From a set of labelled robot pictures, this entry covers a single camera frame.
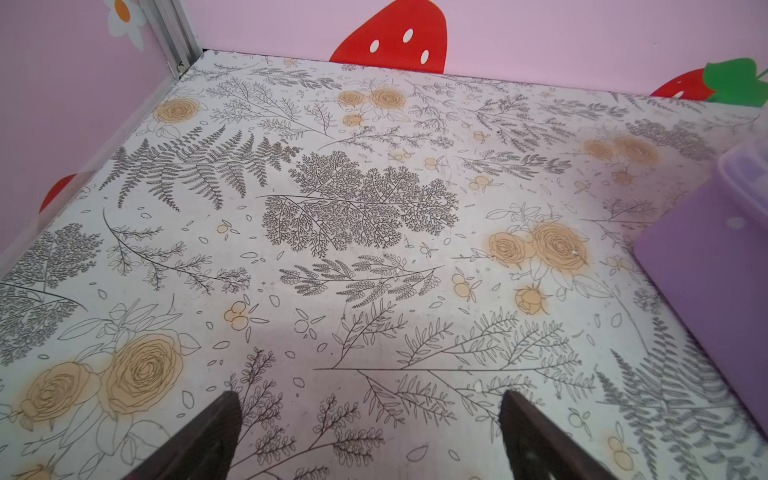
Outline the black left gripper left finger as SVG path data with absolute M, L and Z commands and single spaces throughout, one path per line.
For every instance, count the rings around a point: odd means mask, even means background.
M 226 479 L 242 419 L 238 395 L 222 393 L 124 479 Z

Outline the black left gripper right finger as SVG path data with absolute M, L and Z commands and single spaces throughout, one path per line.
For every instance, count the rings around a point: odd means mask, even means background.
M 519 392 L 504 393 L 499 426 L 514 479 L 615 479 Z

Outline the purple plastic tool box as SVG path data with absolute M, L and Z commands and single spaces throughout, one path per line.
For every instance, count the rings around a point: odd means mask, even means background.
M 761 428 L 767 426 L 767 140 L 725 152 L 647 228 L 635 257 Z

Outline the aluminium corner post left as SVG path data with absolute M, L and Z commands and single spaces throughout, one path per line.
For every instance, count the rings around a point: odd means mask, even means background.
M 203 55 L 198 36 L 180 0 L 139 0 L 175 79 Z

